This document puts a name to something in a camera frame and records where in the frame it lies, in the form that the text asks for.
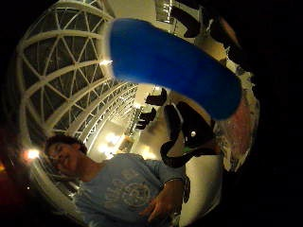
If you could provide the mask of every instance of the graphic print on shirt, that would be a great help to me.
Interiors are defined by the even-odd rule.
[[[131,169],[121,171],[121,179],[113,179],[113,187],[107,187],[105,193],[104,207],[113,209],[124,202],[130,208],[146,205],[151,199],[151,190],[144,183],[140,182],[139,174]]]

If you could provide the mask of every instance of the ceiling light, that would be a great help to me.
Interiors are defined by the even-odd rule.
[[[111,60],[102,60],[99,64],[100,65],[109,65],[110,63],[112,63],[113,61]]]
[[[106,141],[109,142],[109,143],[112,143],[112,144],[116,144],[116,142],[119,140],[119,137],[118,135],[115,135],[114,133],[108,133],[105,137]]]
[[[156,156],[154,155],[154,153],[150,152],[150,150],[150,147],[144,146],[141,153],[144,159],[156,159]]]
[[[33,160],[39,157],[40,151],[37,149],[29,149],[27,151],[28,160]]]
[[[136,108],[136,109],[140,109],[141,105],[137,102],[134,102],[133,106]]]
[[[109,148],[108,148],[107,145],[100,145],[100,146],[98,146],[98,151],[100,153],[105,153],[107,150],[109,150]]]

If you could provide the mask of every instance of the man's hair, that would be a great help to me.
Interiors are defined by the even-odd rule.
[[[80,144],[80,151],[84,154],[87,152],[87,147],[83,144],[83,142],[75,137],[64,135],[64,134],[57,134],[54,136],[49,137],[45,142],[45,154],[48,154],[49,147],[53,144],[64,143],[68,145],[72,144]]]

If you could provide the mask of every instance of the black chair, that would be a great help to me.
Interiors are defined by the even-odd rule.
[[[140,119],[140,120],[138,120],[137,123],[139,125],[148,125],[150,123],[150,121],[149,120],[142,120],[142,119]]]
[[[162,106],[168,98],[168,92],[164,88],[162,88],[161,95],[159,96],[151,96],[148,95],[145,103],[151,104],[154,106]]]
[[[136,125],[135,128],[138,130],[144,130],[146,128],[146,125]]]
[[[181,22],[187,28],[187,31],[184,34],[185,38],[193,38],[200,33],[200,22],[198,22],[189,13],[173,6],[171,8],[170,15]]]
[[[149,113],[141,113],[139,118],[150,122],[150,121],[153,121],[156,113],[157,113],[157,111],[152,107],[152,109]]]
[[[182,3],[189,8],[199,9],[199,4],[195,0],[176,0],[179,3]]]

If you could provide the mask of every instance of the light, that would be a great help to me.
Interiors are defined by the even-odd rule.
[[[2,172],[2,171],[5,171],[6,169],[5,169],[5,167],[3,166],[3,164],[0,162],[0,173]]]
[[[115,145],[116,142],[119,140],[119,136],[113,134],[113,133],[108,133],[105,137],[106,141]]]
[[[99,65],[109,65],[110,63],[112,63],[113,61],[111,60],[102,60]]]
[[[192,131],[192,132],[190,133],[190,136],[191,136],[191,137],[195,137],[196,134],[197,134],[196,131]]]
[[[137,102],[134,102],[133,106],[136,108],[136,109],[140,109],[141,105]]]
[[[34,160],[34,159],[38,158],[39,155],[40,155],[40,151],[37,149],[29,149],[27,151],[28,160]]]
[[[105,154],[105,156],[106,156],[107,159],[111,159],[111,158],[114,157],[114,154],[112,152],[112,148],[109,148],[107,145],[100,145],[98,147],[98,151],[100,153]]]
[[[155,159],[156,158],[155,155],[150,152],[150,147],[148,147],[148,146],[144,146],[144,148],[142,149],[141,155],[144,159]]]

